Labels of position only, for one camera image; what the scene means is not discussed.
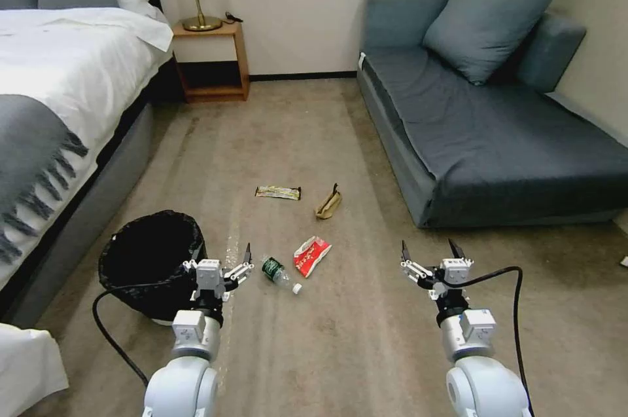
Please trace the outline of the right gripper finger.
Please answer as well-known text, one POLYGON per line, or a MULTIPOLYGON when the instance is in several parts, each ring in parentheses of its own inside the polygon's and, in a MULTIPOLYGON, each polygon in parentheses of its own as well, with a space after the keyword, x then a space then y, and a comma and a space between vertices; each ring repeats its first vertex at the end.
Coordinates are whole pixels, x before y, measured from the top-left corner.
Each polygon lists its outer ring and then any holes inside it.
POLYGON ((469 266, 473 265, 473 260, 466 256, 462 248, 453 239, 448 238, 447 240, 454 259, 460 259, 469 266))
POLYGON ((420 288, 428 291, 428 295, 431 299, 437 299, 439 294, 434 288, 437 282, 434 271, 421 266, 411 259, 408 247, 404 240, 402 240, 401 246, 400 267, 403 273, 420 288))

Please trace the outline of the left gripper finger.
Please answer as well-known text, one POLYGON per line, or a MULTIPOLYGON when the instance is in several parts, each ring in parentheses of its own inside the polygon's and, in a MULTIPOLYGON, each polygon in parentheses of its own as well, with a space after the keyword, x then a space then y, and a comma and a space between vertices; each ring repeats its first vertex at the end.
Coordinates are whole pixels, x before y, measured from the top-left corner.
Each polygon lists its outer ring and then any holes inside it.
POLYGON ((222 279, 224 283, 225 292, 231 292, 239 287, 251 274, 254 268, 251 244, 247 244, 243 261, 232 267, 231 269, 224 269, 222 271, 222 279))
POLYGON ((183 268, 189 272, 195 270, 198 263, 203 259, 203 241, 198 245, 193 245, 189 251, 189 257, 183 262, 183 268))

